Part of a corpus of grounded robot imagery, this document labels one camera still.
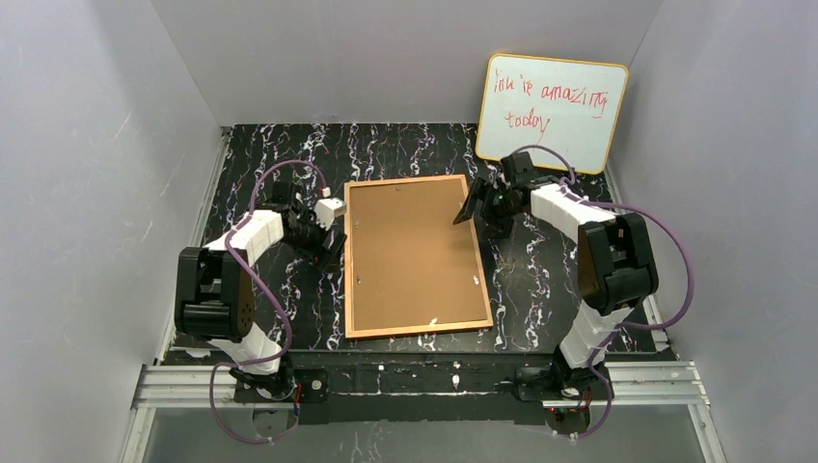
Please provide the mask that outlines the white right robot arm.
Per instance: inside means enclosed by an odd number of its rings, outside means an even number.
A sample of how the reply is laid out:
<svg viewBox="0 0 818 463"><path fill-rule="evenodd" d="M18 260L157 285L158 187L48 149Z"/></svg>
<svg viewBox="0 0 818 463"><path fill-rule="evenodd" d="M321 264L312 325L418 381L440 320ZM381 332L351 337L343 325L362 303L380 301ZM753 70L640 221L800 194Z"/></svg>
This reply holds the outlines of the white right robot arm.
<svg viewBox="0 0 818 463"><path fill-rule="evenodd" d="M500 178L475 178L453 222L478 216L490 237L506 238L516 216L526 213L576 244L581 301L553 367L565 373L596 368L626 318L658 289L647 226L638 213L616 214L574 194L572 167L561 179L538 171L533 149L524 145L503 157Z"/></svg>

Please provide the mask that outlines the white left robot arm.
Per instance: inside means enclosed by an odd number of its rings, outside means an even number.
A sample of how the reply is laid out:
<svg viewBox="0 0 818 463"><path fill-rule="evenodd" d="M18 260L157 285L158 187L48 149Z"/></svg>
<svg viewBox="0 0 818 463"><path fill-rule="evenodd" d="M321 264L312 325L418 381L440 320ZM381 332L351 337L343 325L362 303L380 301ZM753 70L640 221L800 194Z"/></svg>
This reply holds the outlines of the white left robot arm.
<svg viewBox="0 0 818 463"><path fill-rule="evenodd" d="M346 204L322 189L308 205L297 185L277 182L252 206L218 239L180 252L174 323L177 332L225 352L239 371L271 376L284 350L255 321L253 289L260 278L251 274L253 265L269 248L286 244L320 271L336 266L346 236L333 225Z"/></svg>

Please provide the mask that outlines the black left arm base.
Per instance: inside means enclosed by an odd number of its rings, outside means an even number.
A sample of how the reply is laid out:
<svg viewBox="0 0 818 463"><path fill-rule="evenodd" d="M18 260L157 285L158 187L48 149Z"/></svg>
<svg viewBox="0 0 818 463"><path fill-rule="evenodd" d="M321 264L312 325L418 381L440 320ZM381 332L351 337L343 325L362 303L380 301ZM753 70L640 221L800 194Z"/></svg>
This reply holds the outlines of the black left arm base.
<svg viewBox="0 0 818 463"><path fill-rule="evenodd" d="M322 403L328 398L329 378L323 369L284 368L264 376L231 368L229 375L236 380L237 403Z"/></svg>

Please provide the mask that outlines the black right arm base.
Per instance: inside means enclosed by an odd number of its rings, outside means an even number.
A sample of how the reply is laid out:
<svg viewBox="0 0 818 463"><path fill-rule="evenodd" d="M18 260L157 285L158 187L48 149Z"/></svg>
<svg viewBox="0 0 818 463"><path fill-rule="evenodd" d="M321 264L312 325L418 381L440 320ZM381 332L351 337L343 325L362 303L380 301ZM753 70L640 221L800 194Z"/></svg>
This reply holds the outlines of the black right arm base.
<svg viewBox="0 0 818 463"><path fill-rule="evenodd" d="M517 368L513 376L516 396L523 401L567 400L584 406L589 399L605 399L605 386L588 368L570 369L567 373L549 368Z"/></svg>

